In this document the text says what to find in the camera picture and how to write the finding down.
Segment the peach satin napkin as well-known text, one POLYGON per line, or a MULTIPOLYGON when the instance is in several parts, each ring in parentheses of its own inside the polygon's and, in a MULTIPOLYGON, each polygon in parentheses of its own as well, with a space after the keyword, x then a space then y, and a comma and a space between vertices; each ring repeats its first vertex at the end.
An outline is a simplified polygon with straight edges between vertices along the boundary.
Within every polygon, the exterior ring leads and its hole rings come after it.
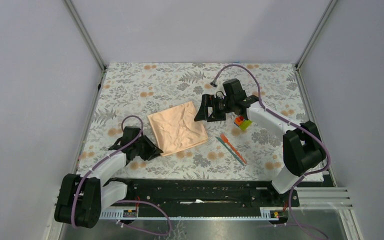
POLYGON ((189 101, 147 116, 163 156, 204 144, 208 134, 204 124, 194 121, 197 110, 189 101))

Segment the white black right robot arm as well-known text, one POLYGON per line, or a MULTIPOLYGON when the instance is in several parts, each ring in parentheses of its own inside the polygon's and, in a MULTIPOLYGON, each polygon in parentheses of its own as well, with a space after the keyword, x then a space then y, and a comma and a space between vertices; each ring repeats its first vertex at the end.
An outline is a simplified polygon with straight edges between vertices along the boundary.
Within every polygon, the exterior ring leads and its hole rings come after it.
POLYGON ((238 79, 227 80, 222 86, 221 96, 202 95, 194 121, 224 121, 228 113, 235 113, 281 138, 284 167, 271 181, 271 189, 266 193, 267 201, 279 206, 287 199, 287 191, 309 175, 310 169, 329 158, 318 128, 312 121, 296 123, 265 106, 259 96, 247 95, 238 79))

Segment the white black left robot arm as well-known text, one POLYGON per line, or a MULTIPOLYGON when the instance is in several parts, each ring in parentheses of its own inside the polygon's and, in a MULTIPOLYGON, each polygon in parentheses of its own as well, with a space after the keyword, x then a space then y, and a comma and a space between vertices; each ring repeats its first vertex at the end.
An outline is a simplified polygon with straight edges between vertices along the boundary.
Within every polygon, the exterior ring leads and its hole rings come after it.
POLYGON ((108 148, 104 158, 88 170, 64 176, 54 211, 54 220, 73 227, 91 229, 101 212, 119 201, 128 206, 135 192, 111 177, 134 158, 144 161, 159 157, 163 151, 139 127, 127 126, 122 137, 108 148))

